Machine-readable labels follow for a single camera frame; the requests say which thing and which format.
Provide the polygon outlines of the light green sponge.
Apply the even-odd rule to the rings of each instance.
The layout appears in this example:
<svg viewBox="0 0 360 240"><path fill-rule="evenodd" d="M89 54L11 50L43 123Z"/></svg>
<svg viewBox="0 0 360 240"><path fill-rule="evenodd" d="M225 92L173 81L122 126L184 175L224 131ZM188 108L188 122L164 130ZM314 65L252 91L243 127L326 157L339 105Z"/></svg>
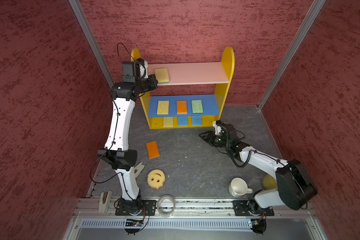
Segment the light green sponge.
<svg viewBox="0 0 360 240"><path fill-rule="evenodd" d="M202 114L204 112L202 100L192 100L193 114Z"/></svg>

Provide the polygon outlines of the orange sponge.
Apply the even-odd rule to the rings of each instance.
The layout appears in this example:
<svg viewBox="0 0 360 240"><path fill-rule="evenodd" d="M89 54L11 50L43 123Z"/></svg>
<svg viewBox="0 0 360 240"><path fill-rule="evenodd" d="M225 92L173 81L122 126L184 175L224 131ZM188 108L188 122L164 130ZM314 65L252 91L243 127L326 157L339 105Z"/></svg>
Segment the orange sponge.
<svg viewBox="0 0 360 240"><path fill-rule="evenodd" d="M187 101L186 100L177 101L177 114L184 115L187 113L188 113Z"/></svg>
<svg viewBox="0 0 360 240"><path fill-rule="evenodd" d="M158 145L156 141L146 143L149 159L153 159L160 156Z"/></svg>

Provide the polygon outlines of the yellow smiley face sponge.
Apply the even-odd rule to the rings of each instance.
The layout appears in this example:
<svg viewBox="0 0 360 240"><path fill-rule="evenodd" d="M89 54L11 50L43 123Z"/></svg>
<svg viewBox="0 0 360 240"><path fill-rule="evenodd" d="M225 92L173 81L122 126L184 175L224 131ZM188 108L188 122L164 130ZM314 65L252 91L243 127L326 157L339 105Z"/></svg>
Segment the yellow smiley face sponge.
<svg viewBox="0 0 360 240"><path fill-rule="evenodd" d="M161 170L152 170L147 176L147 183L152 189L160 189L164 186L166 177L163 171Z"/></svg>

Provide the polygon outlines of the green scrub sponge dark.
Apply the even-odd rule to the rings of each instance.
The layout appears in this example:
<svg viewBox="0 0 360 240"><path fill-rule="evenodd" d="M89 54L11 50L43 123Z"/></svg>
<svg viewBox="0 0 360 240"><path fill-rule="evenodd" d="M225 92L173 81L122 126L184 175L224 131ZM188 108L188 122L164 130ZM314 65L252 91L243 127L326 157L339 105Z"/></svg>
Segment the green scrub sponge dark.
<svg viewBox="0 0 360 240"><path fill-rule="evenodd" d="M155 69L155 76L159 84L168 83L170 81L169 73L167 68Z"/></svg>

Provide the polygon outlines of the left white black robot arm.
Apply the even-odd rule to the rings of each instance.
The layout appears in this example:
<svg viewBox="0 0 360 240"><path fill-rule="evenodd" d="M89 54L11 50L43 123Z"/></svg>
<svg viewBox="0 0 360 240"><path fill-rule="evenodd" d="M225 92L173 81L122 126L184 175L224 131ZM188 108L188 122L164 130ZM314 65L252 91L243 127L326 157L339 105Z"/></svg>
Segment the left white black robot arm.
<svg viewBox="0 0 360 240"><path fill-rule="evenodd" d="M155 75L148 75L148 63L142 58L122 62L123 75L111 88L112 120L108 139L98 150L98 159L109 164L119 177L124 208L136 214L142 207L141 191L135 177L138 152L129 148L132 112L138 98L158 87Z"/></svg>

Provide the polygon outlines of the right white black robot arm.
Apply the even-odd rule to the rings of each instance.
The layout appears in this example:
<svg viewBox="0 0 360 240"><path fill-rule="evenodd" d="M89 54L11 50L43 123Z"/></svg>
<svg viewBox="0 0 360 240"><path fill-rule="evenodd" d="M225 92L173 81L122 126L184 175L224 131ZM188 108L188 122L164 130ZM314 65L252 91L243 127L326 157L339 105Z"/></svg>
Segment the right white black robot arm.
<svg viewBox="0 0 360 240"><path fill-rule="evenodd" d="M300 210L318 194L318 189L304 165L298 160L283 160L256 150L237 136L231 124L213 122L214 130L201 133L200 138L214 148L224 149L225 154L238 168L252 165L276 180L277 188L252 194L247 203L253 215L276 206Z"/></svg>

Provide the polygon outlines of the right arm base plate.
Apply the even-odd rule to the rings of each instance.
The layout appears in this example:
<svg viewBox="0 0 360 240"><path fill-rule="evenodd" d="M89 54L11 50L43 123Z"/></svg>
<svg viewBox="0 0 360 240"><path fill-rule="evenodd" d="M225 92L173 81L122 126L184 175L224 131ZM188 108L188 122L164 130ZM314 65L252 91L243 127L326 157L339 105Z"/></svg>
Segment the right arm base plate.
<svg viewBox="0 0 360 240"><path fill-rule="evenodd" d="M236 217L273 217L275 215L273 208L261 208L254 201L233 201L233 209Z"/></svg>

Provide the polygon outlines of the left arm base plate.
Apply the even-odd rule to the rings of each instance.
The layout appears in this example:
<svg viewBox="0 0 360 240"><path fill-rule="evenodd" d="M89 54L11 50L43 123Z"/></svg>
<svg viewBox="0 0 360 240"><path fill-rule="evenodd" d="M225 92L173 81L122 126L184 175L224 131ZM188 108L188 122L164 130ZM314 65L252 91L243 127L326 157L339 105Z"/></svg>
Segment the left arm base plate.
<svg viewBox="0 0 360 240"><path fill-rule="evenodd" d="M127 201L121 199L116 205L116 216L154 216L157 208L156 200Z"/></svg>

